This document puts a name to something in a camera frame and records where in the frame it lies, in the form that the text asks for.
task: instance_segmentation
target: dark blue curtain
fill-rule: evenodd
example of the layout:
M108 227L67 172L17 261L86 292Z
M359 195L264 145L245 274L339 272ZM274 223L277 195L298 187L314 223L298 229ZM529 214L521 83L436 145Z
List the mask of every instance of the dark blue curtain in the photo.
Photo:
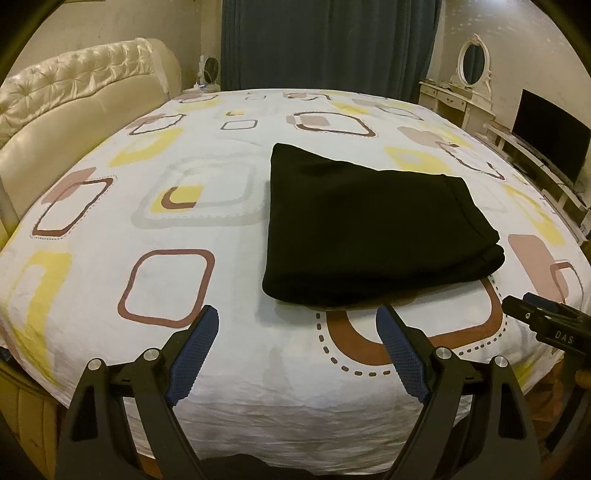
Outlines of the dark blue curtain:
M224 90L326 88L418 98L441 0L224 0Z

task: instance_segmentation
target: black clamp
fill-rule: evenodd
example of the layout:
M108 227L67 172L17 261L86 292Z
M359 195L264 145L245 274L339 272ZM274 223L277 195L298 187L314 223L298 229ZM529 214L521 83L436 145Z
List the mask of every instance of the black clamp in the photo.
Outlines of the black clamp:
M424 404L385 480L538 480L534 426L517 379L502 356L462 360L408 327L391 306L376 326L407 393ZM469 414L454 426L463 395Z
M247 455L198 460L172 408L189 394L218 326L217 311L206 306L162 350L146 350L122 365L91 360L66 416L56 480L152 478L141 470L123 397L135 397L165 480L206 480L208 475L236 480L316 478ZM424 404L384 480L539 479L534 428L504 357L480 364L462 360L445 347L434 348L390 306L378 310L376 326L405 389ZM454 425L463 395L472 396L470 413Z
M591 367L591 317L568 305L526 293L523 300L506 297L503 312L530 326L536 340L564 351L563 408L545 443L558 453L574 439L591 403L591 393L578 386L577 370Z

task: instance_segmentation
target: bedsheet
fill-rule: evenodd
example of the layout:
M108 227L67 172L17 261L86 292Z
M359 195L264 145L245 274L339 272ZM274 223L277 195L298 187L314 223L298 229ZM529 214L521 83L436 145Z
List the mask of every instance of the bedsheet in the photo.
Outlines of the bedsheet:
M314 310L261 290L277 142L377 170L463 177L499 231L504 265L392 304L462 358L505 355L524 391L559 360L501 301L533 291L585 310L591 268L551 206L486 146L391 99L188 91L78 162L0 252L0 324L26 370L68 405L89 360L131 361L210 304L219 334L175 408L200 456L248 453L314 473L389 467L422 405L380 343L377 306ZM437 248L437 231L425 225L424 234ZM126 406L138 449L150 454Z

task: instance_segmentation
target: black cloth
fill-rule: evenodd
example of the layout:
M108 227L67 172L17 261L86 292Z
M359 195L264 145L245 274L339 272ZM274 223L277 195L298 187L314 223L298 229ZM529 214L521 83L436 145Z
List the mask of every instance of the black cloth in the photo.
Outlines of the black cloth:
M505 260L463 179L377 171L277 144L265 293L337 307L473 281Z

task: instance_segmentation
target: metal screw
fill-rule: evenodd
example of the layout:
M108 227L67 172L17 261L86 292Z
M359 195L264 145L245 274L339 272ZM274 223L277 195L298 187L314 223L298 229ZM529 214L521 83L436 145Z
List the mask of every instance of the metal screw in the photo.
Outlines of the metal screw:
M505 368L507 365L509 365L509 362L504 356L496 356L495 363L501 368Z
M158 349L151 348L150 350L146 350L144 352L144 359L148 362L151 362L152 360L156 360L158 355L160 355L160 351Z
M435 350L435 355L437 355L442 360L447 360L448 358L452 357L452 351L449 348L441 346L437 350Z
M88 370L98 370L102 364L99 358L93 358L88 362Z

